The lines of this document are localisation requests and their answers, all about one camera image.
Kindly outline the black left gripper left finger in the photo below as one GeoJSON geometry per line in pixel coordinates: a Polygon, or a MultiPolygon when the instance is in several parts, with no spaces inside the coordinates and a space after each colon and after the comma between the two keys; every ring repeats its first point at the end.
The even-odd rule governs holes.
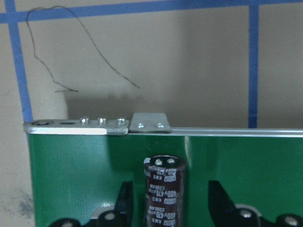
{"type": "Polygon", "coordinates": [[[133,181],[122,182],[115,204],[115,211],[121,217],[124,227],[133,226],[134,216],[134,185],[133,181]]]}

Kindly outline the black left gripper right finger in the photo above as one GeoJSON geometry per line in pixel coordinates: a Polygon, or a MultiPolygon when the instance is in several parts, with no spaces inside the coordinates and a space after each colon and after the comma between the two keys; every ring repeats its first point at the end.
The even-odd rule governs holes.
{"type": "Polygon", "coordinates": [[[208,182],[208,209],[215,227],[238,227],[238,209],[219,181],[208,182]]]}

